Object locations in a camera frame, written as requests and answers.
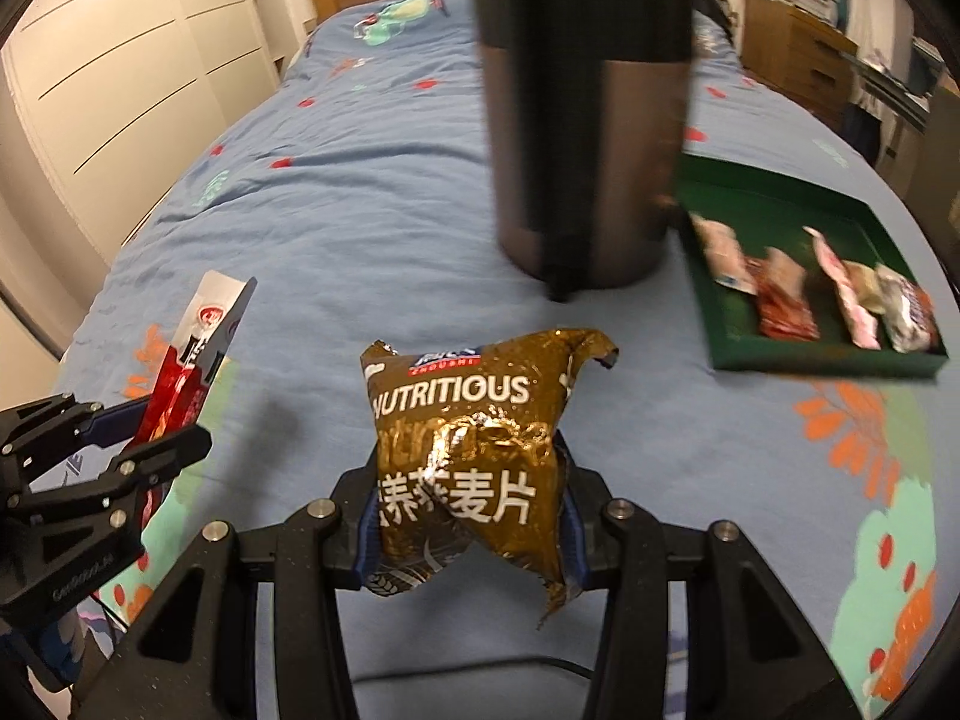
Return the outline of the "small beige snack packet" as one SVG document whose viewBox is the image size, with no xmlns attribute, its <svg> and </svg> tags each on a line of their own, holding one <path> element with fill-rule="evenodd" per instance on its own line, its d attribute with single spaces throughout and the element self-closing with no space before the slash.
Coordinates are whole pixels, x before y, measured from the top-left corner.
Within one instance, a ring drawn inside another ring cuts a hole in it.
<svg viewBox="0 0 960 720">
<path fill-rule="evenodd" d="M 878 284 L 877 271 L 864 263 L 850 260 L 845 260 L 843 265 L 848 271 L 857 304 L 874 316 L 882 316 L 885 312 L 884 294 Z"/>
</svg>

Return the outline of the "red clear wafer packet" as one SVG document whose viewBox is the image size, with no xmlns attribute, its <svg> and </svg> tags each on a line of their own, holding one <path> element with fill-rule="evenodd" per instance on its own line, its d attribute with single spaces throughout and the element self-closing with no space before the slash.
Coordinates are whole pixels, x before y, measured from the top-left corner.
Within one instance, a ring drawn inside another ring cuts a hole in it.
<svg viewBox="0 0 960 720">
<path fill-rule="evenodd" d="M 757 285 L 760 332 L 773 340 L 817 341 L 820 332 L 804 293 L 804 266 L 768 247 L 765 257 L 748 257 L 747 268 Z"/>
</svg>

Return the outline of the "black backpack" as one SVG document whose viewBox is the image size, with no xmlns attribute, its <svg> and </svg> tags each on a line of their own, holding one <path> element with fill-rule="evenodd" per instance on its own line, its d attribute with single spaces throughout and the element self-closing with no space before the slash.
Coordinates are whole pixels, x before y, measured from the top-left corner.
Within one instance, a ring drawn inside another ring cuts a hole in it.
<svg viewBox="0 0 960 720">
<path fill-rule="evenodd" d="M 734 48 L 734 16 L 729 0 L 692 0 L 693 49 L 709 57 Z"/>
</svg>

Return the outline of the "blue cartoon duvet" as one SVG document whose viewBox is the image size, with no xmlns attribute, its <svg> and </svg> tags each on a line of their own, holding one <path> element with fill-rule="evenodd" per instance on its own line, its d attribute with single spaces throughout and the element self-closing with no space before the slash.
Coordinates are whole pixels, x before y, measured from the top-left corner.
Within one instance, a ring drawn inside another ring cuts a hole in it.
<svg viewBox="0 0 960 720">
<path fill-rule="evenodd" d="M 280 91 L 171 188 L 76 332 L 62 387 L 136 397 L 203 273 L 256 283 L 139 564 L 89 616 L 124 621 L 210 520 L 278 522 L 373 445 L 359 355 L 596 327 L 562 426 L 574 456 L 669 522 L 737 522 L 827 644 L 866 717 L 908 679 L 958 592 L 958 371 L 931 382 L 729 374 L 709 364 L 683 250 L 555 304 L 494 240 L 472 0 L 370 46 L 373 7 L 320 28 Z"/>
</svg>

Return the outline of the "white blue snack bag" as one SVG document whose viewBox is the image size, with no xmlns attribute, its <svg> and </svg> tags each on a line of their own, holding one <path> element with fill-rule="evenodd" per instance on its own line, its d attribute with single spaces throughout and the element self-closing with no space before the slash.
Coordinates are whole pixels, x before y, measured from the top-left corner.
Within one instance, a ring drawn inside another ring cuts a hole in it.
<svg viewBox="0 0 960 720">
<path fill-rule="evenodd" d="M 918 284 L 887 265 L 875 267 L 882 320 L 897 353 L 926 353 L 939 338 L 932 302 Z"/>
</svg>

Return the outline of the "pink My Melody packet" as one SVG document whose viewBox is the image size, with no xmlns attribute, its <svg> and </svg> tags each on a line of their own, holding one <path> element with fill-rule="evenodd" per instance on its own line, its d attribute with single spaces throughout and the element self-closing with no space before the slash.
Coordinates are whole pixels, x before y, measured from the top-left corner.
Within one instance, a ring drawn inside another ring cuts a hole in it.
<svg viewBox="0 0 960 720">
<path fill-rule="evenodd" d="M 850 333 L 854 346 L 867 351 L 878 351 L 880 343 L 878 343 L 877 320 L 857 300 L 848 268 L 836 256 L 822 232 L 810 226 L 804 226 L 804 231 L 811 238 L 815 260 L 827 275 L 828 280 L 833 283 L 839 312 L 843 316 L 844 325 Z"/>
</svg>

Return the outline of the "red white stick packet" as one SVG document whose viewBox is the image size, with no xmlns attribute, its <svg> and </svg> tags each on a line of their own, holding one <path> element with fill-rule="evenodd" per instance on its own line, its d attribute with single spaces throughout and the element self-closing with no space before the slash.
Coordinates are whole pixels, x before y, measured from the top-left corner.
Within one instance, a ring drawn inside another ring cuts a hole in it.
<svg viewBox="0 0 960 720">
<path fill-rule="evenodd" d="M 172 335 L 129 449 L 199 421 L 256 288 L 256 278 L 241 281 L 215 270 L 203 275 Z"/>
</svg>

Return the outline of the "white wardrobe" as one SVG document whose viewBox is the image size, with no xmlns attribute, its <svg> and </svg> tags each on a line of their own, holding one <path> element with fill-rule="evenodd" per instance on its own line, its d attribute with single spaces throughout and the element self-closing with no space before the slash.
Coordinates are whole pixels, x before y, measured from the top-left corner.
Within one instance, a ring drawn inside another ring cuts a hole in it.
<svg viewBox="0 0 960 720">
<path fill-rule="evenodd" d="M 278 86 L 254 0 L 32 0 L 2 60 L 28 142 L 103 260 Z"/>
</svg>

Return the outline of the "wooden drawer chest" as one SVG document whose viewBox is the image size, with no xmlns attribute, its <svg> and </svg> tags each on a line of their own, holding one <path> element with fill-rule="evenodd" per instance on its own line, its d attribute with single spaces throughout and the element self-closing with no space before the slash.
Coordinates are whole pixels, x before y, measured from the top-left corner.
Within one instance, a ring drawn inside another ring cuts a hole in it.
<svg viewBox="0 0 960 720">
<path fill-rule="evenodd" d="M 857 44 L 778 0 L 743 0 L 740 32 L 740 63 L 748 75 L 838 132 L 853 89 Z"/>
</svg>

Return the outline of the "white desk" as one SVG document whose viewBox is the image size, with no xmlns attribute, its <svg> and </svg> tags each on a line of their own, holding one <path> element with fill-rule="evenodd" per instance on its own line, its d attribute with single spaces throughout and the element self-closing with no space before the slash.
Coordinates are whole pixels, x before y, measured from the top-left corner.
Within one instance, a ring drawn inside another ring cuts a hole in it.
<svg viewBox="0 0 960 720">
<path fill-rule="evenodd" d="M 887 176 L 896 161 L 903 133 L 909 128 L 918 137 L 923 137 L 931 115 L 932 98 L 939 86 L 940 76 L 946 70 L 946 60 L 933 43 L 913 37 L 911 39 L 908 80 L 898 80 L 892 71 L 878 60 L 873 52 L 866 60 L 846 54 L 859 83 L 857 105 L 862 99 L 871 98 L 892 113 L 893 128 L 888 140 L 880 140 L 880 151 L 874 160 L 875 171 Z"/>
</svg>

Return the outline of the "pink striped candy packet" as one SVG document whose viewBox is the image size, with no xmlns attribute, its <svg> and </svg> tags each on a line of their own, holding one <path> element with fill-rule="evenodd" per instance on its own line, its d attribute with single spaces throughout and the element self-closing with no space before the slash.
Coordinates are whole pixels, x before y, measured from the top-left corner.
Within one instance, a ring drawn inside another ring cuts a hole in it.
<svg viewBox="0 0 960 720">
<path fill-rule="evenodd" d="M 713 280 L 737 293 L 755 296 L 757 282 L 750 273 L 734 229 L 720 221 L 707 220 L 697 213 L 693 213 L 690 220 L 700 239 Z"/>
</svg>

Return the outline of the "gold oatmeal bag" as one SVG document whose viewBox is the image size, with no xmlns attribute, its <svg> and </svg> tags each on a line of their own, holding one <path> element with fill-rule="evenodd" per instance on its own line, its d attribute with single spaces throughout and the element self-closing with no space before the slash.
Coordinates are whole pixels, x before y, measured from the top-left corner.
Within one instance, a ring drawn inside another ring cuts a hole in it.
<svg viewBox="0 0 960 720">
<path fill-rule="evenodd" d="M 416 589 L 480 544 L 537 575 L 548 611 L 563 608 L 579 583 L 563 564 L 568 465 L 553 438 L 581 367 L 617 359 L 596 328 L 420 355 L 384 341 L 364 349 L 381 536 L 366 587 L 379 596 Z"/>
</svg>

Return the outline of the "dark cylindrical bin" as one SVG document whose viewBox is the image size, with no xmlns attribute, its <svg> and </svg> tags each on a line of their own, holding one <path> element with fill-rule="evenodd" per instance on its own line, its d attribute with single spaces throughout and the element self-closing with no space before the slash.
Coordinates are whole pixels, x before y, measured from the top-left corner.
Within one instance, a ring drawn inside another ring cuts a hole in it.
<svg viewBox="0 0 960 720">
<path fill-rule="evenodd" d="M 498 242 L 565 302 L 659 265 L 692 0 L 473 0 Z"/>
</svg>

